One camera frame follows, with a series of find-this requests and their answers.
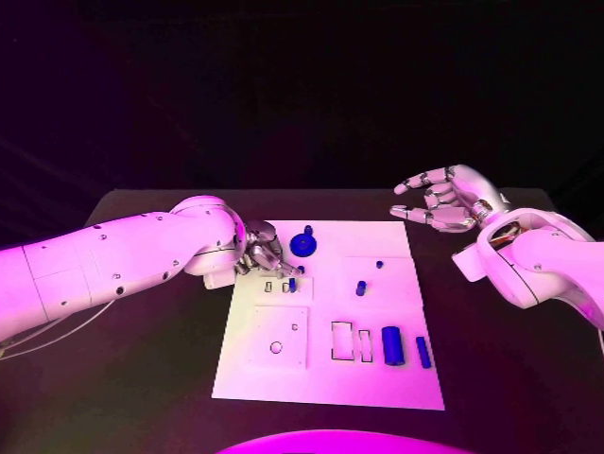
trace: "table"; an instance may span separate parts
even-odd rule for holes
[[[537,189],[503,190],[550,209]],[[392,220],[382,190],[115,190],[92,223],[167,211],[212,193],[242,219]],[[0,363],[0,453],[207,453],[268,434],[341,428],[416,437],[475,452],[604,452],[604,360],[595,330],[560,302],[528,310],[449,255],[475,232],[406,224],[445,411],[210,399],[232,287],[177,275],[116,300],[72,336]],[[54,328],[70,329],[96,309]]]

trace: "rectangular cutout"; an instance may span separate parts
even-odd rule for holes
[[[360,361],[371,362],[371,337],[369,336],[369,330],[361,329],[358,331],[360,339]]]
[[[331,322],[331,359],[353,361],[353,336],[350,322]]]

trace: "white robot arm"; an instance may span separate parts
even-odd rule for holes
[[[396,194],[431,184],[426,210],[403,205],[390,214],[441,232],[481,227],[454,262],[469,282],[488,277],[505,300],[526,308],[554,298],[604,331],[604,242],[556,213],[513,209],[485,178],[467,166],[431,170],[393,188]]]
[[[181,201],[168,213],[121,218],[0,251],[0,341],[167,281],[181,270],[206,288],[252,268],[298,275],[266,222],[242,224],[224,202]]]

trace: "hole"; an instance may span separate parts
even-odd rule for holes
[[[272,342],[269,344],[269,352],[276,355],[281,353],[284,346],[281,345],[281,342]]]

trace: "white board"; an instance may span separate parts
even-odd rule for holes
[[[256,271],[237,276],[213,398],[443,410],[403,223],[271,224],[285,261],[302,265],[305,273],[294,293],[285,292],[286,279]],[[301,258],[289,253],[289,239],[305,225],[317,249]],[[366,282],[363,296],[356,295],[358,281]],[[400,330],[402,366],[383,362],[384,326]],[[419,364],[418,336],[429,349],[428,369]],[[340,358],[331,358],[334,342]]]

